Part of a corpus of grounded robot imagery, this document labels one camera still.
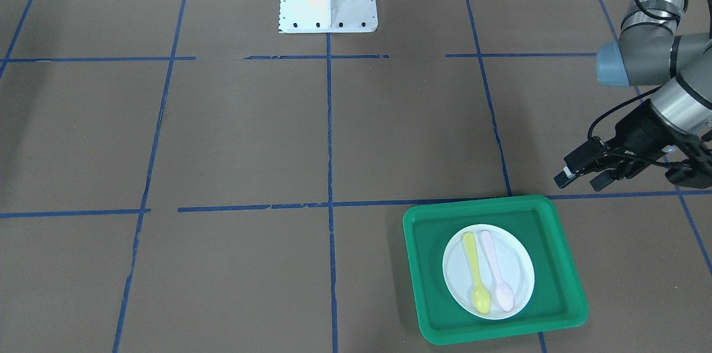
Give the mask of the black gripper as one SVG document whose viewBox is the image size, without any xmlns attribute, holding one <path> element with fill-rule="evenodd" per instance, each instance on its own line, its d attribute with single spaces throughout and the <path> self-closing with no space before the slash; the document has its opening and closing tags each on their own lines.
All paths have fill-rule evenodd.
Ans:
<svg viewBox="0 0 712 353">
<path fill-rule="evenodd" d="M 687 160 L 703 160 L 701 137 L 675 125 L 652 102 L 643 102 L 618 121 L 615 136 L 611 139 L 611 148 L 616 153 L 636 156 L 646 162 L 657 161 L 666 155 L 667 146 L 676 146 Z M 608 146 L 599 138 L 588 138 L 564 157 L 566 165 L 554 177 L 557 187 L 565 188 L 581 176 L 594 172 L 598 174 L 590 180 L 590 185 L 597 192 L 624 179 L 624 168 L 609 168 L 612 161 L 608 151 Z"/>
</svg>

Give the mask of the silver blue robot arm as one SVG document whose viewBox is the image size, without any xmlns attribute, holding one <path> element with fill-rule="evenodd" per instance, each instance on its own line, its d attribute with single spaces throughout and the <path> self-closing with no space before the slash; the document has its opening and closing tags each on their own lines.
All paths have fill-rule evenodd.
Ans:
<svg viewBox="0 0 712 353">
<path fill-rule="evenodd" d="M 677 34 L 688 1 L 631 1 L 618 41 L 596 55 L 596 75 L 607 86 L 651 90 L 610 140 L 594 134 L 599 120 L 591 124 L 586 141 L 565 156 L 558 187 L 594 173 L 590 184 L 601 191 L 657 166 L 675 186 L 710 188 L 710 32 Z"/>
</svg>

